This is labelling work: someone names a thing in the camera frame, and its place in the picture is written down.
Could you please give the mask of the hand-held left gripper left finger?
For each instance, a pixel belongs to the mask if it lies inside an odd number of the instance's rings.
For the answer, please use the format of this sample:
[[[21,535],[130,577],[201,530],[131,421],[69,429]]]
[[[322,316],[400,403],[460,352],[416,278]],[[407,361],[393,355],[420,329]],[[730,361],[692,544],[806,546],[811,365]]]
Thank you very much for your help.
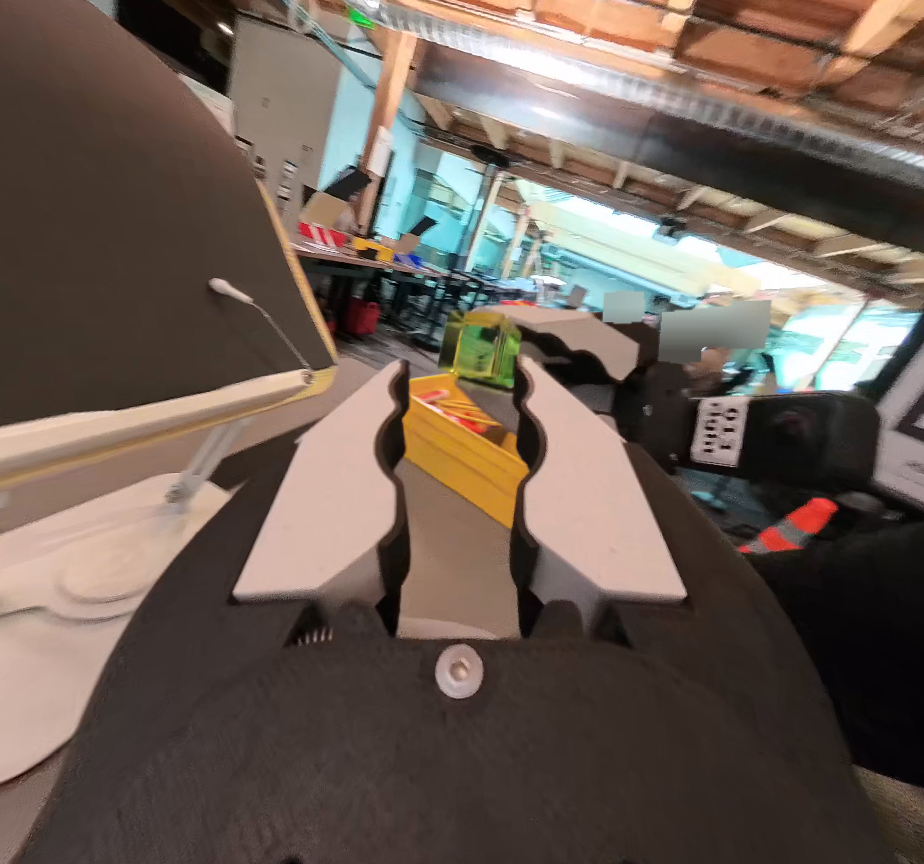
[[[297,440],[236,602],[302,600],[324,616],[367,604],[397,634],[410,528],[396,469],[409,406],[409,364],[393,361]]]

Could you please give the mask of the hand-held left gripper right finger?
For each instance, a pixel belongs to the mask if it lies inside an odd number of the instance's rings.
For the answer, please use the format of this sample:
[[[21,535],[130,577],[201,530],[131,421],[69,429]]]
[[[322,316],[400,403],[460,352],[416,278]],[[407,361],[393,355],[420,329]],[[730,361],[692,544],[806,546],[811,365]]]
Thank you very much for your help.
[[[687,589],[619,432],[527,357],[514,365],[513,400],[526,466],[510,544],[521,636],[550,603],[571,604],[585,633],[613,604],[683,604]]]

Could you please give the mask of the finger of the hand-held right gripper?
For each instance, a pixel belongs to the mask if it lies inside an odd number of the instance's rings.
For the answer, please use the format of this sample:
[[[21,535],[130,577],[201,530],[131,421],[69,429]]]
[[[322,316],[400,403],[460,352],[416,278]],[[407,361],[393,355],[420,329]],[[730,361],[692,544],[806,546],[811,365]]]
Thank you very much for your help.
[[[613,385],[559,387],[552,399],[552,421],[570,439],[621,438],[613,415]]]
[[[505,316],[544,360],[573,364],[593,382],[622,383],[640,363],[639,344],[590,312],[511,304]]]

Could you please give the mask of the translucent acrylic cube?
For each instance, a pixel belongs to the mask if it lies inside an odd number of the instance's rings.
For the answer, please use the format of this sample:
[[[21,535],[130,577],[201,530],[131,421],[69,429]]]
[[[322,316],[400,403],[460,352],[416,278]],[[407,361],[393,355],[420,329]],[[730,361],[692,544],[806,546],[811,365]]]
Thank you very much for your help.
[[[470,382],[511,390],[522,335],[508,310],[499,305],[451,311],[438,356],[440,369]]]

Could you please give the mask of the orange traffic cone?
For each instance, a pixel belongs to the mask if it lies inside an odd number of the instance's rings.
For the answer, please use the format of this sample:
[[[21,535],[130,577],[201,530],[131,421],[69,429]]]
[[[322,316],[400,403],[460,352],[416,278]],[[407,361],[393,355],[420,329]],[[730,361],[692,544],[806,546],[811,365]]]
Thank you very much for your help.
[[[745,555],[785,554],[800,550],[825,529],[838,510],[838,504],[830,499],[812,498],[737,549]]]

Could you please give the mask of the yellow plastic bin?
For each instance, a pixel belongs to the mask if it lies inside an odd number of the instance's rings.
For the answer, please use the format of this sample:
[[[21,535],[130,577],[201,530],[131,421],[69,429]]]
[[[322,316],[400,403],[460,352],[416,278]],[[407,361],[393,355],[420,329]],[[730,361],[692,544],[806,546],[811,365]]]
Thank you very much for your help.
[[[470,408],[432,408],[413,396],[447,388]],[[511,529],[517,491],[527,466],[516,435],[458,386],[452,374],[411,378],[403,419],[406,458],[502,526]]]

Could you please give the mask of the red canister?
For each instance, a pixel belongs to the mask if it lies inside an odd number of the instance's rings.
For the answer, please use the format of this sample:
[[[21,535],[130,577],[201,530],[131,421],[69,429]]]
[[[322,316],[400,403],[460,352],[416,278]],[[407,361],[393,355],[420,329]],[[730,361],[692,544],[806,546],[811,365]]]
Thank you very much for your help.
[[[376,301],[349,297],[338,320],[338,331],[355,337],[374,335],[381,313],[382,308]]]

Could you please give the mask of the white board stand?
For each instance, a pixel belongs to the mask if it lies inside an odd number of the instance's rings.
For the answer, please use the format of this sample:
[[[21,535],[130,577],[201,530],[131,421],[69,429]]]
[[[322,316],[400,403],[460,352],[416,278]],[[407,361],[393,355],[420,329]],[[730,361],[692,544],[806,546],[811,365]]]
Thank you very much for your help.
[[[111,455],[205,431],[185,468],[147,477],[2,534],[2,783],[68,742],[129,618],[226,503],[211,483],[258,416],[324,393],[308,366],[135,408],[2,428],[2,499]]]

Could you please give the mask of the long wooden workbench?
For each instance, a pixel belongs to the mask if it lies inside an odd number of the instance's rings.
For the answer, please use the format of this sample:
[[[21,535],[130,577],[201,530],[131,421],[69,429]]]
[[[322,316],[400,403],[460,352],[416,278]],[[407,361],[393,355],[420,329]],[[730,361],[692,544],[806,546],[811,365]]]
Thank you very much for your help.
[[[472,311],[524,294],[510,282],[446,270],[427,262],[415,270],[393,262],[367,260],[358,257],[350,246],[323,246],[308,240],[297,243],[295,253],[309,277],[327,280],[321,318],[333,327],[334,335],[344,339],[361,338],[338,331],[338,320],[349,297],[379,303],[381,316],[376,332],[393,331],[413,346],[435,353],[442,345],[451,311]]]

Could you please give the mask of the dark rectangular duct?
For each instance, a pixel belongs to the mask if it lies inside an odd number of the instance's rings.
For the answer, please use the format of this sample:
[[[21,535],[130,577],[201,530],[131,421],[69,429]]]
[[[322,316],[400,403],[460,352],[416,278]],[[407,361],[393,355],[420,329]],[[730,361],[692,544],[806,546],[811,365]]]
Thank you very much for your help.
[[[922,153],[616,74],[586,90],[445,47],[417,91],[566,145],[922,252]]]

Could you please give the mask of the spiral metal duct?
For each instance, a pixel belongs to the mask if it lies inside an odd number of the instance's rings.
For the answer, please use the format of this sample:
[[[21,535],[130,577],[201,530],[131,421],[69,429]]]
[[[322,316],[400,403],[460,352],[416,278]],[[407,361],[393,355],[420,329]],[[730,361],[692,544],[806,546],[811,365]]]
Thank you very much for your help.
[[[865,131],[852,131],[843,124],[814,118],[805,110],[779,101],[741,92],[709,93],[676,75],[663,78],[640,69],[609,68],[390,0],[342,1],[378,26],[405,31],[447,49],[652,108],[657,114],[922,186],[921,151],[901,141],[876,138]]]

